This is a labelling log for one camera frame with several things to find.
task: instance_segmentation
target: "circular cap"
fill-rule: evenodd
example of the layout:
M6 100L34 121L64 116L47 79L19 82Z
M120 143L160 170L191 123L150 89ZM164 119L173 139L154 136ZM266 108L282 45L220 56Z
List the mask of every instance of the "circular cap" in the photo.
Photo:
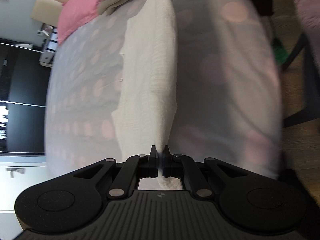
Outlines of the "circular cap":
M212 195L212 191L206 188L199 189L196 193L199 197L209 197Z
M38 205L46 211L62 211L71 207L75 196L65 190L52 190L43 193L38 198Z
M284 198L278 192L269 188L257 188L247 194L249 203L257 208L274 209L284 203Z
M109 190L109 195L112 197L120 197L124 194L124 190L120 188L113 188Z

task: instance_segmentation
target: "wooden floor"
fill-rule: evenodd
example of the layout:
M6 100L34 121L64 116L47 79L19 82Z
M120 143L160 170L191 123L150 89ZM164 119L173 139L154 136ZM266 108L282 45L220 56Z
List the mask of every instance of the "wooden floor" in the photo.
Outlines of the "wooden floor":
M276 36L291 51L301 34L292 0L274 0ZM284 117L303 108L302 54L282 73ZM283 129L282 148L320 206L320 119Z

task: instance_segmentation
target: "silver screw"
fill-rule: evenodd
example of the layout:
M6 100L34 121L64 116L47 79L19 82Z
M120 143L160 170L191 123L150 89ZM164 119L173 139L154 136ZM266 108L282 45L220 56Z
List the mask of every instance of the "silver screw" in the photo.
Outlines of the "silver screw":
M196 194L199 196L199 197L209 197L212 195L212 191L209 190L209 189L206 189L206 188L202 188L202 189L199 189Z
M120 188L113 188L109 190L109 195L112 197L120 197L124 194L124 190Z

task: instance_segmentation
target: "bed sheet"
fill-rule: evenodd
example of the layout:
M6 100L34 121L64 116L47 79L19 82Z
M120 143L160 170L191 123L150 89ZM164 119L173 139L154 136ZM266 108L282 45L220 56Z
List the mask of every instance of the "bed sheet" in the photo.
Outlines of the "bed sheet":
M103 158L123 161L111 113L122 80L126 3L74 32L49 83L45 146L51 177ZM169 147L275 178L281 134L278 70L249 0L173 0L178 24L177 104Z

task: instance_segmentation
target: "mattress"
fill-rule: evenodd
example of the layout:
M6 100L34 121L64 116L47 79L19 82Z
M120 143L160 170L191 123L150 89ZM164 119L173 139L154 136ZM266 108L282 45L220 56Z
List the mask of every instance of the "mattress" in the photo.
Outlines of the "mattress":
M47 95L51 177L104 158L122 161L111 113L121 95L126 22L146 0L79 28L59 47ZM281 135L278 69L249 0L173 0L178 109L171 153L215 157L275 178Z

